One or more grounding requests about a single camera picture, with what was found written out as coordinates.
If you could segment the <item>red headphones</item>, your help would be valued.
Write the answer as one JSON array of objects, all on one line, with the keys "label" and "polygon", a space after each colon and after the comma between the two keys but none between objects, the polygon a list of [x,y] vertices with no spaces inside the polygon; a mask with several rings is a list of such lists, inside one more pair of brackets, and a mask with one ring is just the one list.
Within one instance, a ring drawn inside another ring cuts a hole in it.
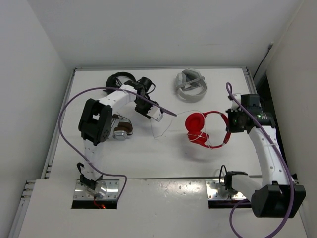
[{"label": "red headphones", "polygon": [[229,119],[224,113],[219,111],[208,111],[205,113],[195,112],[190,114],[185,120],[185,128],[188,131],[187,138],[190,142],[213,150],[225,146],[230,140],[231,132],[226,132],[223,142],[221,144],[213,146],[209,142],[209,135],[205,130],[205,120],[207,116],[210,114],[220,115],[225,125],[229,126]]}]

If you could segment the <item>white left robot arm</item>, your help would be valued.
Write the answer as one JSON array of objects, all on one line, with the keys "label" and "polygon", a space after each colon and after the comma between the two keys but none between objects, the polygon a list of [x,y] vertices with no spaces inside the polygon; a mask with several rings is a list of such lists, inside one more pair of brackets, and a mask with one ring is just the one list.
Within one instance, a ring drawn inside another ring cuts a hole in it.
[{"label": "white left robot arm", "polygon": [[99,100],[87,100],[80,121],[79,131],[84,140],[86,164],[77,164],[81,173],[80,181],[87,188],[95,190],[102,173],[96,171],[100,163],[103,143],[112,134],[116,140],[125,140],[133,133],[129,119],[116,112],[130,102],[135,102],[135,111],[156,121],[163,117],[158,103],[149,97],[149,90],[154,83],[146,77],[138,81],[126,81],[118,90],[108,89],[107,95]]}]

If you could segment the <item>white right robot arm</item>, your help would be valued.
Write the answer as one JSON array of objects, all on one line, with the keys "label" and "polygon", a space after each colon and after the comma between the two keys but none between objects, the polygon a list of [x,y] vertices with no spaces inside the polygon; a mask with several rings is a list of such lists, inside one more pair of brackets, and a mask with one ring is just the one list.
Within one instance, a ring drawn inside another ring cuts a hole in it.
[{"label": "white right robot arm", "polygon": [[229,100],[232,106],[226,111],[227,131],[247,132],[256,150],[262,182],[253,181],[246,172],[228,171],[224,188],[242,193],[258,218],[293,218],[306,197],[306,191],[287,175],[272,114],[262,110],[257,94],[233,94]]}]

